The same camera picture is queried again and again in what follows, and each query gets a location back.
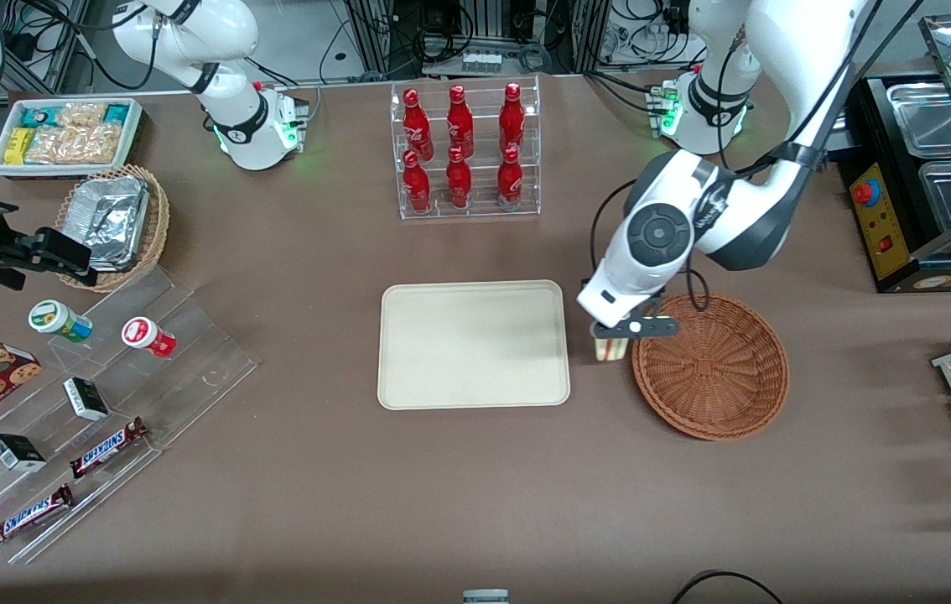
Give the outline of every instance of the beige tray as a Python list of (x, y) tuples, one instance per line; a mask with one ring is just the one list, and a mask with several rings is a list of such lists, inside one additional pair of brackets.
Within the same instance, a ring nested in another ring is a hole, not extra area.
[(382, 295), (384, 408), (512, 408), (568, 397), (564, 307), (552, 280), (395, 285)]

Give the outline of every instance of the snickers bar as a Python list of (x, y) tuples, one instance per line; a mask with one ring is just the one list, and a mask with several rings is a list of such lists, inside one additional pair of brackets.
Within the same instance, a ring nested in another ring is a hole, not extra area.
[(73, 469), (73, 478), (84, 477), (89, 471), (95, 470), (102, 464), (107, 463), (113, 456), (118, 455), (118, 451), (123, 450), (139, 437), (147, 434), (147, 427), (143, 425), (141, 418), (137, 417), (125, 424), (121, 430), (114, 433), (110, 439), (97, 444), (92, 450), (86, 452), (80, 459), (70, 462)]
[(13, 518), (0, 523), (0, 545), (5, 540), (12, 539), (17, 531), (22, 530), (28, 525), (38, 523), (43, 516), (49, 515), (56, 509), (73, 508), (76, 502), (73, 501), (73, 493), (70, 492), (69, 485), (62, 485), (51, 496), (43, 498), (31, 508), (24, 509)]

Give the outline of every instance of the small cup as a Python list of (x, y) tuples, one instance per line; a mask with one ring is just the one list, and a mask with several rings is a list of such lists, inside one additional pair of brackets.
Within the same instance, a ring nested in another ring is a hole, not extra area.
[(32, 306), (28, 325), (39, 333), (56, 333), (69, 341), (84, 341), (91, 336), (91, 320), (81, 317), (57, 299), (44, 299)]
[(173, 333), (159, 328), (147, 317), (134, 317), (122, 328), (122, 341), (133, 348), (143, 348), (158, 358), (166, 358), (177, 347)]

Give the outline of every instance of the yellow control panel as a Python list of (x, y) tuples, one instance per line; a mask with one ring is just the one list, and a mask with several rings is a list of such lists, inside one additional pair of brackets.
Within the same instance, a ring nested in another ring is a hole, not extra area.
[(879, 279), (888, 278), (898, 268), (908, 264), (909, 255), (878, 164), (872, 165), (856, 179), (848, 192), (852, 196), (855, 218), (863, 231), (870, 265)]

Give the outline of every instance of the white tray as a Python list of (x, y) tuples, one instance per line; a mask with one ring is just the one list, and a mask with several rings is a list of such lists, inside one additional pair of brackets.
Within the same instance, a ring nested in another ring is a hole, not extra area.
[[(122, 138), (118, 140), (118, 149), (114, 153), (114, 160), (110, 164), (5, 164), (3, 154), (9, 142), (9, 134), (20, 125), (24, 111), (30, 108), (63, 106), (68, 102), (84, 101), (91, 103), (107, 103), (112, 106), (129, 106), (126, 122), (122, 124)], [(133, 148), (133, 141), (137, 138), (139, 119), (142, 108), (137, 101), (129, 96), (90, 96), (77, 99), (30, 99), (17, 101), (9, 108), (7, 121), (3, 125), (3, 134), (0, 135), (0, 175), (9, 179), (54, 179), (62, 176), (84, 176), (102, 172), (104, 169), (121, 168), (129, 159)]]
[(395, 285), (382, 295), (384, 408), (513, 408), (568, 397), (564, 306), (552, 280)]

